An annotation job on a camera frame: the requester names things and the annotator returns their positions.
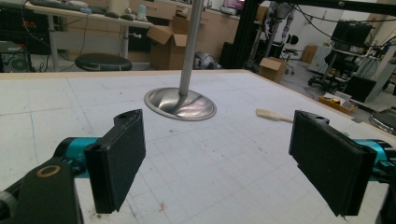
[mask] metal pole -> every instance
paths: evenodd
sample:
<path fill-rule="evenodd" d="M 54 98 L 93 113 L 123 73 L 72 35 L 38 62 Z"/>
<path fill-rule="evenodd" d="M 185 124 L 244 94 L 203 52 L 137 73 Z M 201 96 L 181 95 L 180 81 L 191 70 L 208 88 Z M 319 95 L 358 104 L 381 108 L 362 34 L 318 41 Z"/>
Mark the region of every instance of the metal pole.
<path fill-rule="evenodd" d="M 53 23 L 53 16 L 49 15 L 49 42 L 50 54 L 52 56 L 52 69 L 54 72 L 59 72 L 58 49 L 55 38 L 55 25 Z"/>
<path fill-rule="evenodd" d="M 270 55 L 270 50 L 271 50 L 272 44 L 274 43 L 277 27 L 279 26 L 279 24 L 280 24 L 280 20 L 276 19 L 274 27 L 272 29 L 270 40 L 267 43 L 267 49 L 265 50 L 265 55 L 264 55 L 265 58 Z"/>
<path fill-rule="evenodd" d="M 204 0 L 194 0 L 192 3 L 191 21 L 187 35 L 187 46 L 178 94 L 185 96 L 189 91 L 192 64 L 194 62 L 195 45 L 197 42 L 199 24 L 203 10 Z"/>

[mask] desk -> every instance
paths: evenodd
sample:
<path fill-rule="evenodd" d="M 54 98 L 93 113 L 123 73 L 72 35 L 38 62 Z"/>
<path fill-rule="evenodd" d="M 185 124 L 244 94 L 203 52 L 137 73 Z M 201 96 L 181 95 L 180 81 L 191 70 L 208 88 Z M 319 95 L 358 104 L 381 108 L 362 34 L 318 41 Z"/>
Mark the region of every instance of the desk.
<path fill-rule="evenodd" d="M 94 49 L 101 52 L 121 53 L 122 57 L 128 58 L 128 41 L 129 31 L 128 27 L 149 28 L 152 23 L 144 21 L 126 21 L 123 19 L 113 19 L 99 14 L 85 14 L 77 11 L 63 10 L 52 7 L 34 6 L 27 2 L 25 7 L 33 10 L 34 13 L 45 14 L 49 16 L 49 40 L 51 48 L 51 56 L 53 60 L 53 71 L 59 71 L 58 66 L 58 51 L 57 49 Z M 114 38 L 108 36 L 91 36 L 83 34 L 72 34 L 67 32 L 55 31 L 53 17 L 73 17 L 83 20 L 95 20 L 102 22 L 112 22 L 122 26 L 122 37 Z"/>
<path fill-rule="evenodd" d="M 179 71 L 0 79 L 0 189 L 50 158 L 66 137 L 102 136 L 114 116 L 143 109 L 147 157 L 120 212 L 97 216 L 89 180 L 76 180 L 86 223 L 373 224 L 388 189 L 370 182 L 360 215 L 335 217 L 289 155 L 292 124 L 258 118 L 255 109 L 287 116 L 302 109 L 351 138 L 394 147 L 396 139 L 244 70 L 193 71 L 190 89 L 214 101 L 218 113 L 192 122 L 158 115 L 143 100 L 153 89 L 177 87 Z"/>

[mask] cable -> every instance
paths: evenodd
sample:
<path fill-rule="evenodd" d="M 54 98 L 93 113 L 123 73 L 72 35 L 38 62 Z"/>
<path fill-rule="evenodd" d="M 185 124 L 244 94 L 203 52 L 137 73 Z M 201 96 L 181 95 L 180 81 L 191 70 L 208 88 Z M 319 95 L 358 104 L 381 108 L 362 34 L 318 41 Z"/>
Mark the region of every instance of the cable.
<path fill-rule="evenodd" d="M 25 18 L 23 15 L 23 10 L 25 8 L 25 5 L 27 3 L 27 0 L 22 0 L 21 2 L 21 17 L 22 17 L 22 22 L 25 22 Z M 26 32 L 29 34 L 29 36 L 31 36 L 33 39 L 37 40 L 38 42 L 42 43 L 44 46 L 48 47 L 50 49 L 50 45 L 47 44 L 46 42 L 44 42 L 42 39 L 39 39 L 38 37 L 36 37 L 35 35 L 33 35 L 30 30 L 27 28 L 27 26 L 24 24 L 23 27 L 25 28 Z"/>
<path fill-rule="evenodd" d="M 65 26 L 68 26 L 68 25 L 73 24 L 73 23 L 78 22 L 78 21 L 81 21 L 81 19 L 78 19 L 78 20 L 75 20 L 75 21 L 70 21 L 67 24 L 57 25 L 57 27 L 65 27 Z"/>
<path fill-rule="evenodd" d="M 320 18 L 320 17 L 316 17 L 316 16 L 309 15 L 309 14 L 303 12 L 301 9 L 298 9 L 298 8 L 296 8 L 296 7 L 294 7 L 294 9 L 296 9 L 297 11 L 299 11 L 299 12 L 305 14 L 305 15 L 308 16 L 308 17 L 312 17 L 312 18 L 315 18 L 315 19 L 318 19 L 318 20 L 321 20 L 321 21 L 338 22 L 338 21 L 327 20 L 327 19 L 323 19 L 323 18 Z M 396 19 L 392 19 L 392 20 L 379 20 L 379 21 L 357 21 L 357 22 L 382 22 L 382 21 L 396 21 Z"/>
<path fill-rule="evenodd" d="M 84 34 L 83 34 L 83 37 L 82 37 L 82 46 L 81 46 L 81 49 L 79 50 L 78 56 L 81 55 L 81 53 L 82 53 L 82 51 L 84 50 L 84 47 L 85 47 L 85 38 L 86 38 L 86 35 L 87 35 L 87 27 L 88 27 L 88 16 L 89 16 L 89 14 L 87 14 L 87 16 L 85 18 L 86 21 L 85 21 L 85 27 L 84 27 Z M 64 70 L 72 68 L 75 64 L 76 64 L 76 61 L 74 61 L 72 63 L 72 65 L 70 65 L 69 67 L 61 70 L 61 72 L 63 72 Z"/>
<path fill-rule="evenodd" d="M 305 19 L 306 19 L 316 30 L 318 30 L 318 31 L 321 32 L 322 34 L 324 34 L 324 35 L 330 37 L 331 39 L 333 39 L 333 40 L 335 40 L 335 41 L 338 41 L 338 42 L 341 42 L 341 43 L 344 43 L 344 44 L 348 44 L 348 45 L 351 45 L 351 46 L 354 45 L 354 43 L 346 42 L 346 41 L 344 41 L 344 40 L 335 38 L 335 37 L 333 37 L 333 36 L 331 36 L 331 35 L 328 35 L 328 34 L 324 33 L 324 32 L 321 31 L 316 25 L 314 25 L 314 23 L 312 23 L 312 21 L 309 20 L 309 19 L 305 16 L 305 14 L 303 14 L 303 16 L 305 17 Z M 383 47 L 383 46 L 366 46 L 366 47 L 367 47 L 367 48 L 380 48 L 380 47 Z"/>

